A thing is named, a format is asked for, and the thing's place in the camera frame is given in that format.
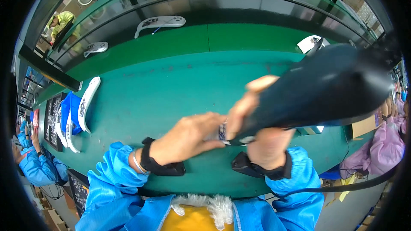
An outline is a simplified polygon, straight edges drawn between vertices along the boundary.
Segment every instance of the wrist strap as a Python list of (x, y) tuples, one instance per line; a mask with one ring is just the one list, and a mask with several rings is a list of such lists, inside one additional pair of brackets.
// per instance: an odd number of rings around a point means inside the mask
[(246, 152), (240, 152), (231, 162), (231, 168), (236, 172), (255, 178), (265, 178), (267, 176), (271, 180), (290, 179), (293, 162), (288, 151), (285, 151), (285, 154), (286, 162), (283, 167), (266, 170), (257, 164), (251, 163)]
[(183, 176), (185, 174), (184, 163), (175, 162), (162, 166), (150, 157), (150, 147), (154, 141), (155, 139), (148, 136), (142, 141), (144, 147), (141, 152), (140, 166), (157, 176)]

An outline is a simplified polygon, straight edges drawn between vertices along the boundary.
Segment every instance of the bracelet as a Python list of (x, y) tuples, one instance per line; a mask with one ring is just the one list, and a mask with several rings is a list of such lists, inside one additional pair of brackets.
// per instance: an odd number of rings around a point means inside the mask
[(149, 175), (149, 174), (150, 174), (150, 172), (144, 172), (144, 171), (141, 169), (140, 164), (138, 164), (137, 159), (136, 159), (136, 150), (134, 150), (134, 152), (133, 152), (133, 161), (134, 161), (134, 163), (136, 164), (138, 170), (139, 170), (141, 173), (143, 173), (143, 174), (145, 174), (145, 175)]

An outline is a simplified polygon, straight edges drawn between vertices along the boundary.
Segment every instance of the worker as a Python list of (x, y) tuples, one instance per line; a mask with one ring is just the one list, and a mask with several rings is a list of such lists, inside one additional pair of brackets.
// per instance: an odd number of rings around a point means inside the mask
[(404, 134), (408, 117), (408, 100), (404, 104), (405, 116), (397, 114), (396, 105), (389, 97), (381, 106), (383, 122), (375, 131), (372, 140), (340, 164), (342, 178), (362, 174), (382, 175), (395, 167), (405, 151)]
[(35, 186), (67, 182), (67, 166), (40, 146), (36, 132), (31, 136), (33, 146), (22, 151), (13, 145), (13, 157), (27, 180)]
[[(70, 22), (70, 20), (73, 18), (73, 23), (76, 20), (76, 17), (73, 13), (69, 11), (64, 11), (58, 15), (53, 15), (50, 17), (49, 21), (47, 22), (46, 27), (47, 28), (53, 28), (53, 31), (51, 33), (51, 43), (54, 44), (55, 39), (57, 34), (67, 25), (67, 23)], [(80, 37), (80, 25), (76, 25), (76, 28), (74, 29), (73, 33), (69, 36), (69, 44), (73, 44), (79, 37)], [(78, 51), (81, 49), (81, 45), (75, 45), (73, 47), (75, 51)]]
[(395, 93), (395, 104), (397, 105), (398, 114), (404, 115), (404, 100), (402, 98), (402, 93), (404, 92), (403, 87), (397, 82), (397, 92)]
[[(182, 162), (204, 151), (223, 148), (225, 144), (221, 141), (204, 141), (204, 138), (217, 130), (225, 120), (226, 137), (228, 140), (234, 138), (242, 125), (243, 117), (258, 106), (259, 92), (276, 79), (277, 77), (270, 75), (249, 83), (249, 91), (230, 110), (228, 117), (207, 113), (182, 118), (166, 135), (151, 143), (147, 157), (152, 162), (155, 161), (157, 166), (164, 166)], [(307, 152), (301, 147), (287, 149), (293, 134), (294, 130), (266, 128), (260, 130), (256, 141), (247, 146), (250, 161), (265, 170), (292, 166), (289, 177), (271, 176), (273, 180), (265, 177), (267, 186), (279, 195), (320, 186), (320, 179)], [(277, 212), (268, 202), (258, 197), (231, 201), (229, 197), (221, 195), (177, 197), (171, 194), (143, 201), (137, 195), (138, 188), (147, 182), (150, 175), (141, 166), (143, 155), (141, 148), (134, 150), (121, 142), (110, 145), (109, 151), (103, 156), (104, 161), (97, 163), (97, 173), (88, 172), (90, 191), (85, 212), (76, 224), (77, 231), (313, 231), (323, 206), (322, 193), (297, 193), (287, 197), (286, 201), (274, 201), (272, 206)]]
[(23, 148), (28, 148), (33, 145), (30, 140), (30, 134), (25, 120), (21, 123), (21, 125), (16, 125), (16, 134), (18, 141)]

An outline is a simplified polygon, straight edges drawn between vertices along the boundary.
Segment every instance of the finger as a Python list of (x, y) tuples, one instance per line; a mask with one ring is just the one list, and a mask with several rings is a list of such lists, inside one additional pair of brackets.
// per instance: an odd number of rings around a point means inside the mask
[(260, 93), (270, 85), (274, 84), (279, 78), (279, 76), (265, 75), (259, 79), (249, 82), (247, 85), (245, 85), (245, 87), (252, 92)]
[(227, 115), (220, 115), (217, 113), (207, 113), (204, 116), (198, 117), (196, 121), (200, 126), (200, 131), (202, 134), (201, 139), (216, 131), (218, 126), (223, 124), (226, 120)]
[(259, 104), (258, 95), (253, 92), (247, 92), (243, 98), (235, 103), (230, 109), (227, 118), (226, 138), (231, 140), (241, 129), (244, 117), (250, 115), (255, 107)]
[(196, 155), (202, 152), (213, 150), (215, 148), (224, 148), (226, 145), (218, 140), (210, 140), (205, 142), (200, 142), (196, 147)]

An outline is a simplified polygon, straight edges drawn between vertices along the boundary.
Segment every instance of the white game controller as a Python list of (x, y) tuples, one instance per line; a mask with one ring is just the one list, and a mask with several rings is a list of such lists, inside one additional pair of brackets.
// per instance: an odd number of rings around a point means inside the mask
[[(300, 41), (297, 46), (301, 49), (302, 53), (305, 54), (310, 51), (320, 39), (321, 37), (317, 35), (308, 36)], [(324, 38), (321, 47), (328, 46), (329, 44), (330, 43)]]
[(84, 57), (87, 58), (91, 53), (102, 53), (105, 52), (109, 48), (109, 44), (107, 42), (95, 42), (91, 43), (85, 49), (83, 53)]
[(54, 120), (54, 126), (55, 126), (55, 132), (57, 133), (57, 136), (60, 138), (61, 143), (65, 148), (67, 148), (67, 140), (65, 136), (63, 135), (63, 132), (61, 131), (61, 105), (58, 108), (57, 115)]
[(88, 88), (85, 90), (83, 97), (81, 98), (80, 106), (79, 106), (79, 124), (83, 131), (87, 131), (91, 134), (91, 131), (88, 129), (87, 125), (85, 124), (85, 115), (87, 113), (88, 107), (90, 106), (91, 100), (93, 100), (93, 96), (96, 93), (97, 89), (100, 86), (100, 77), (94, 77)]
[(77, 150), (74, 145), (73, 141), (71, 140), (71, 133), (73, 132), (73, 122), (71, 121), (71, 110), (69, 110), (69, 117), (67, 118), (67, 125), (66, 125), (66, 140), (68, 147), (74, 152), (79, 153), (80, 151)]
[(185, 19), (181, 16), (157, 16), (145, 19), (137, 26), (137, 31), (134, 38), (138, 38), (141, 30), (145, 28), (161, 28), (161, 27), (181, 27), (185, 24)]

